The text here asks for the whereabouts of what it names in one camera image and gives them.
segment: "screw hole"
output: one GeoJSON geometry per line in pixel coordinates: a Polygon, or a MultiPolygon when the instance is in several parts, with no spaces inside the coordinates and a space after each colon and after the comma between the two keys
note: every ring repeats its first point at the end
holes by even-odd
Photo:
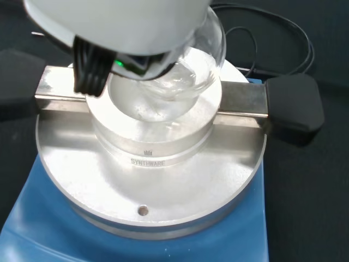
{"type": "Polygon", "coordinates": [[[139,209],[138,209],[138,214],[140,214],[141,216],[146,216],[148,215],[149,213],[149,210],[148,210],[148,207],[147,206],[140,206],[139,209]]]}

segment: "stainless steel bar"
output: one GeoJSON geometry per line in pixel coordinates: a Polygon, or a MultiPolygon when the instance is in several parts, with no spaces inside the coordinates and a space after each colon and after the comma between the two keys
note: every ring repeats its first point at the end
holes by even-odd
{"type": "Polygon", "coordinates": [[[222,81],[222,101],[215,124],[261,127],[268,117],[264,85],[222,81]]]}
{"type": "MultiPolygon", "coordinates": [[[[214,124],[261,127],[268,117],[264,85],[222,81],[222,101],[214,124]]],[[[85,96],[74,93],[73,69],[46,67],[35,94],[43,110],[88,112],[85,96]]]]}
{"type": "Polygon", "coordinates": [[[74,93],[71,68],[46,67],[35,98],[43,110],[88,112],[85,96],[74,93]]]}

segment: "black wire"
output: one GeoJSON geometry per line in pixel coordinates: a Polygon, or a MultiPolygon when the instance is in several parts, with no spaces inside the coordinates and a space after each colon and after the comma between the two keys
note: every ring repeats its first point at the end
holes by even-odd
{"type": "Polygon", "coordinates": [[[107,82],[116,53],[79,37],[74,39],[73,53],[74,91],[90,96],[100,96],[107,82]]]}
{"type": "Polygon", "coordinates": [[[314,47],[312,45],[312,42],[310,41],[308,35],[304,32],[304,30],[302,28],[300,28],[296,23],[292,22],[291,20],[289,20],[281,15],[269,12],[267,10],[264,10],[264,9],[261,9],[258,7],[237,4],[237,3],[215,3],[215,4],[212,4],[211,7],[213,10],[244,9],[247,11],[256,12],[258,14],[267,16],[271,19],[274,19],[274,20],[276,19],[277,21],[281,22],[281,24],[288,27],[289,29],[298,32],[300,34],[302,40],[305,40],[305,43],[306,43],[306,50],[307,50],[306,58],[299,66],[297,66],[296,68],[294,68],[292,71],[288,72],[287,74],[306,73],[312,67],[314,60],[315,60],[315,50],[314,50],[314,47]]]}
{"type": "Polygon", "coordinates": [[[236,30],[242,30],[242,31],[247,32],[247,34],[248,34],[248,35],[250,36],[250,38],[252,39],[253,45],[254,45],[254,48],[255,48],[255,54],[254,54],[254,60],[253,60],[252,66],[251,66],[250,70],[245,74],[245,77],[248,77],[248,76],[253,72],[253,70],[254,70],[255,67],[256,67],[256,60],[257,60],[257,53],[258,53],[257,41],[256,41],[256,38],[254,37],[253,33],[251,32],[251,30],[249,30],[248,28],[243,27],[243,26],[237,26],[237,27],[232,27],[232,28],[230,28],[230,29],[225,33],[225,36],[228,36],[228,34],[230,34],[230,33],[233,32],[233,31],[236,31],[236,30]]]}

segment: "silver metal plate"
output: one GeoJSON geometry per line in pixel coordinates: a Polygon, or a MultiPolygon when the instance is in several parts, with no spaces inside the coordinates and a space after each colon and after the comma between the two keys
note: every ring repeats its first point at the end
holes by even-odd
{"type": "MultiPolygon", "coordinates": [[[[228,67],[230,75],[237,74],[228,67]]],[[[259,128],[216,124],[193,157],[144,168],[108,153],[88,113],[43,111],[37,122],[39,155],[59,190],[92,223],[139,239],[186,235],[221,218],[253,178],[265,144],[259,128]],[[147,207],[144,216],[141,206],[147,207]],[[152,237],[154,232],[165,233],[152,237]]]]}

